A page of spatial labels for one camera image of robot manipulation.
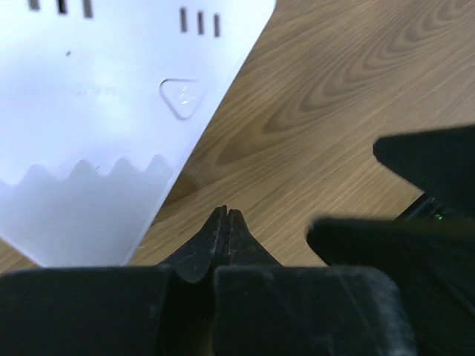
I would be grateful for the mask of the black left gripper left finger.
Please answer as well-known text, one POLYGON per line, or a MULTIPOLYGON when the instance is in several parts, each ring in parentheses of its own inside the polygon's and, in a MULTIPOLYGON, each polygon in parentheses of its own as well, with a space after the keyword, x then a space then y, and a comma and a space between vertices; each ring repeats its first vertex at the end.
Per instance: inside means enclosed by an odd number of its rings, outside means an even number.
POLYGON ((214 311, 226 207, 154 266, 31 268, 1 276, 3 355, 165 355, 214 311))

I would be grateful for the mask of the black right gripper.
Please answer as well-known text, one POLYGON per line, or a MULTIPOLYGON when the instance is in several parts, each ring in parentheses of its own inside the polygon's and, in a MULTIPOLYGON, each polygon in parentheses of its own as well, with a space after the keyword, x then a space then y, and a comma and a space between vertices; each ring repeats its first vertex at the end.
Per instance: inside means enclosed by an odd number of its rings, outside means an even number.
POLYGON ((388 275, 421 355, 472 355, 474 127, 383 136, 373 155, 423 196, 393 220, 320 218, 307 243, 328 265, 388 275))

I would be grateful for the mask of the white triangular power strip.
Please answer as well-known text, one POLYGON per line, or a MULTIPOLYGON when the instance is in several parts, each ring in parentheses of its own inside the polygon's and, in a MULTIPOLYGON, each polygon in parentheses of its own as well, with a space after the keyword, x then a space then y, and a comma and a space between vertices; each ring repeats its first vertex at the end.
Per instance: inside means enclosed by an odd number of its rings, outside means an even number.
POLYGON ((40 266, 127 263, 273 1, 3 1, 1 237, 40 266))

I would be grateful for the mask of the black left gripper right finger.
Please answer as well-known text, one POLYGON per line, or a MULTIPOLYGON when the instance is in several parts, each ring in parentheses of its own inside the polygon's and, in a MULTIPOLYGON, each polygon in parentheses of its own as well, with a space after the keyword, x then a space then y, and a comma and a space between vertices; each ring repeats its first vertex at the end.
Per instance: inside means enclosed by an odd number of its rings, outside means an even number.
POLYGON ((416 355, 396 284, 368 267, 251 264, 242 213, 213 212, 216 355, 416 355))

